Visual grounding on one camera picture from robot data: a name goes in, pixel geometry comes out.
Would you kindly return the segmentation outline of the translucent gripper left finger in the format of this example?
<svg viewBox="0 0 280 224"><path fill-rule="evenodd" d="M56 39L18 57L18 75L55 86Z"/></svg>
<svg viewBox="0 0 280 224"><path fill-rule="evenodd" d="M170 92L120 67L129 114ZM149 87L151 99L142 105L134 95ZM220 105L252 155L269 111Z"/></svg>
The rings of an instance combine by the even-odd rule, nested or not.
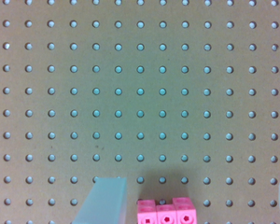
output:
<svg viewBox="0 0 280 224"><path fill-rule="evenodd" d="M72 224L125 224L127 179L98 178Z"/></svg>

